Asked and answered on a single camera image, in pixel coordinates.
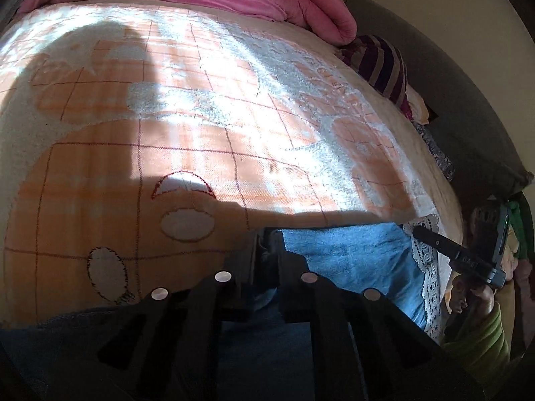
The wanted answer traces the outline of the green sleeve forearm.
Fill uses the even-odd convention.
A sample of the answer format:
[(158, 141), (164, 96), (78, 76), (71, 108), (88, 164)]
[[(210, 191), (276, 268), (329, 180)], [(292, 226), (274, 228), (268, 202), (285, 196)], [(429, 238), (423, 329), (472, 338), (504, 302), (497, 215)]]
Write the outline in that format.
[(483, 387), (497, 382), (511, 364), (500, 303), (474, 327), (463, 325), (455, 335), (446, 335), (442, 347)]

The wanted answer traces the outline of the right hand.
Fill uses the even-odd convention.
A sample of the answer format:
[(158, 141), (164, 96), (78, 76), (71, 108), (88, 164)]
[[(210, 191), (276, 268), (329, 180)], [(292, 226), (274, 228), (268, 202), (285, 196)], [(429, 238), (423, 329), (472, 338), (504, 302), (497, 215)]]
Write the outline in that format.
[(483, 320), (493, 312), (494, 296), (489, 285), (473, 286), (466, 276), (458, 275), (452, 281), (450, 309), (455, 314), (466, 313), (473, 320)]

